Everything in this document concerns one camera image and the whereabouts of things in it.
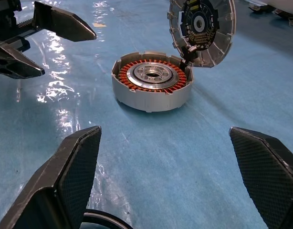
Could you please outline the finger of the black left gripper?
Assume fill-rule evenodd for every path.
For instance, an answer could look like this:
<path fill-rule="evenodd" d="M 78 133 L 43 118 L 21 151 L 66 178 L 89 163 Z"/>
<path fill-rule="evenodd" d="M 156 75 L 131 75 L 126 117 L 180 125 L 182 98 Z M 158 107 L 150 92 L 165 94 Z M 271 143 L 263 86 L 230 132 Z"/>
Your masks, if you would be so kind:
<path fill-rule="evenodd" d="M 10 78 L 33 78 L 44 75 L 45 70 L 22 52 L 0 41 L 0 74 Z"/>
<path fill-rule="evenodd" d="M 76 14 L 36 1 L 33 27 L 49 30 L 64 39 L 81 42 L 96 39 L 93 29 Z"/>

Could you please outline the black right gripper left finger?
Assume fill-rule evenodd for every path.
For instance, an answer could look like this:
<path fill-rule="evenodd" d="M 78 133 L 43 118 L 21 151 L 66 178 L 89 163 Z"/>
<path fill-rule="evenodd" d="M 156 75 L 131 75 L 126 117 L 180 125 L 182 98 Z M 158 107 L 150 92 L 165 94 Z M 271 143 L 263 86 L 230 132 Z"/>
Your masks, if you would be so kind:
<path fill-rule="evenodd" d="M 66 137 L 32 175 L 0 229 L 78 229 L 90 197 L 102 129 L 92 126 Z"/>

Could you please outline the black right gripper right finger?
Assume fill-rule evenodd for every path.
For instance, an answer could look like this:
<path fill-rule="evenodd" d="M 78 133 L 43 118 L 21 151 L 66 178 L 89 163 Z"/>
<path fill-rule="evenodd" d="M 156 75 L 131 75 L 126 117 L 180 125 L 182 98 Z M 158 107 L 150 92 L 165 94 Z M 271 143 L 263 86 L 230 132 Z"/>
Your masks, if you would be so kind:
<path fill-rule="evenodd" d="M 243 183 L 270 229 L 293 229 L 293 153 L 277 138 L 231 127 Z"/>

